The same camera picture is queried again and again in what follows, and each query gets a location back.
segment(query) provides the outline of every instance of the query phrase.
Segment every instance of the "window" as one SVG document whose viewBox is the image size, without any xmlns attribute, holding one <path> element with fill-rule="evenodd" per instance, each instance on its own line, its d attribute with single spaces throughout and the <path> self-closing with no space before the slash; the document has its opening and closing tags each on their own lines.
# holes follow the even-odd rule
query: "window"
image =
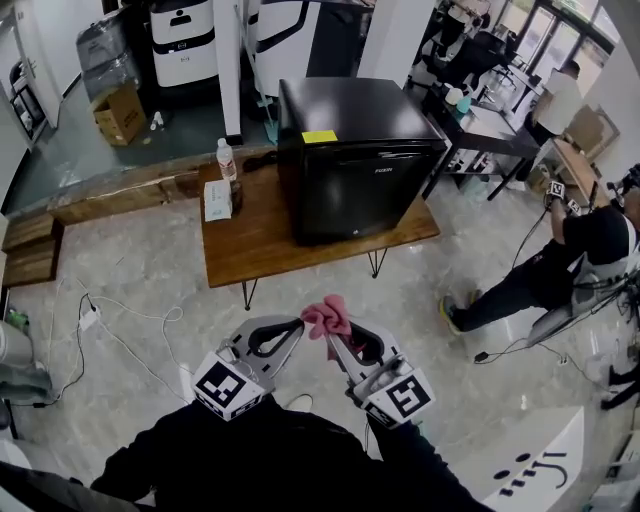
<svg viewBox="0 0 640 512">
<path fill-rule="evenodd" d="M 612 43 L 620 41 L 620 34 L 618 34 L 615 25 L 603 7 L 598 10 L 598 14 L 595 20 L 593 20 L 593 26 Z"/>
<path fill-rule="evenodd" d="M 578 42 L 580 34 L 564 22 L 560 22 L 549 46 L 544 50 L 534 73 L 546 82 L 554 69 L 560 69 Z"/>
<path fill-rule="evenodd" d="M 583 96 L 591 89 L 596 81 L 609 55 L 591 39 L 585 39 L 573 60 L 580 65 L 578 87 Z"/>
<path fill-rule="evenodd" d="M 516 35 L 519 34 L 527 16 L 529 16 L 531 9 L 533 9 L 533 3 L 534 0 L 509 1 L 504 15 L 500 18 L 500 23 L 515 32 Z"/>
<path fill-rule="evenodd" d="M 598 7 L 598 0 L 556 0 L 554 3 L 561 9 L 577 14 L 584 21 L 591 21 L 593 13 Z"/>
</svg>

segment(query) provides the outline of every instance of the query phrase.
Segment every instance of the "sneaker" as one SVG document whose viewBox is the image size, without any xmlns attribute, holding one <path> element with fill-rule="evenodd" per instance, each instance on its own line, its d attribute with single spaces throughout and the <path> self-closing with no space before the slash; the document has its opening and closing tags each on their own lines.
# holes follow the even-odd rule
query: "sneaker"
<svg viewBox="0 0 640 512">
<path fill-rule="evenodd" d="M 473 290 L 470 294 L 469 294 L 469 306 L 470 307 L 471 304 L 473 304 L 474 302 L 476 302 L 477 300 L 480 299 L 480 297 L 482 297 L 482 290 L 476 288 L 475 290 Z"/>
<path fill-rule="evenodd" d="M 295 397 L 291 402 L 284 406 L 287 411 L 292 412 L 311 412 L 313 405 L 313 397 L 311 395 L 300 395 Z"/>
<path fill-rule="evenodd" d="M 442 297 L 442 299 L 440 299 L 439 309 L 442 318 L 444 318 L 447 321 L 447 324 L 449 324 L 451 332 L 456 336 L 460 336 L 460 329 L 458 329 L 456 324 L 453 323 L 453 313 L 456 310 L 456 301 L 453 297 L 451 295 L 445 295 Z"/>
<path fill-rule="evenodd" d="M 524 185 L 524 181 L 512 180 L 507 183 L 507 188 L 509 190 L 517 190 L 518 192 L 526 192 L 527 187 Z"/>
</svg>

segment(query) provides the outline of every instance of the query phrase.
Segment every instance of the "tissue box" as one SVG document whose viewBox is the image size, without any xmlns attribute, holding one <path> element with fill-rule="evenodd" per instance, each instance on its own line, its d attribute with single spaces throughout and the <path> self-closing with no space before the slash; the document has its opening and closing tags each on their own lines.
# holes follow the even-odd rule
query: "tissue box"
<svg viewBox="0 0 640 512">
<path fill-rule="evenodd" d="M 208 181 L 204 185 L 204 221 L 230 219 L 231 186 L 227 180 Z"/>
</svg>

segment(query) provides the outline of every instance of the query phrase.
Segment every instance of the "white pillar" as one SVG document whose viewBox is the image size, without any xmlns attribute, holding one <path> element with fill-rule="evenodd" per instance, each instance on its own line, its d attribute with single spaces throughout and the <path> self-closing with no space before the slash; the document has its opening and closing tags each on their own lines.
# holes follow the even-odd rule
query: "white pillar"
<svg viewBox="0 0 640 512">
<path fill-rule="evenodd" d="M 216 56 L 227 136 L 240 135 L 240 32 L 238 0 L 213 0 Z"/>
<path fill-rule="evenodd" d="M 434 6 L 435 0 L 378 0 L 358 76 L 403 87 Z"/>
</svg>

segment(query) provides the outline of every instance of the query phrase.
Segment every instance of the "wooden step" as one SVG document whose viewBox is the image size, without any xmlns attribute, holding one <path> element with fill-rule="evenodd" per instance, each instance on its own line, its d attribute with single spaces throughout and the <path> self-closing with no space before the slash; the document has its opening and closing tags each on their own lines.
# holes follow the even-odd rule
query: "wooden step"
<svg viewBox="0 0 640 512">
<path fill-rule="evenodd" d="M 60 241 L 48 240 L 9 253 L 2 285 L 11 288 L 54 281 L 58 268 Z"/>
<path fill-rule="evenodd" d="M 52 240 L 62 240 L 64 226 L 53 215 L 44 213 L 27 219 L 10 221 L 2 250 L 10 254 L 16 250 Z"/>
</svg>

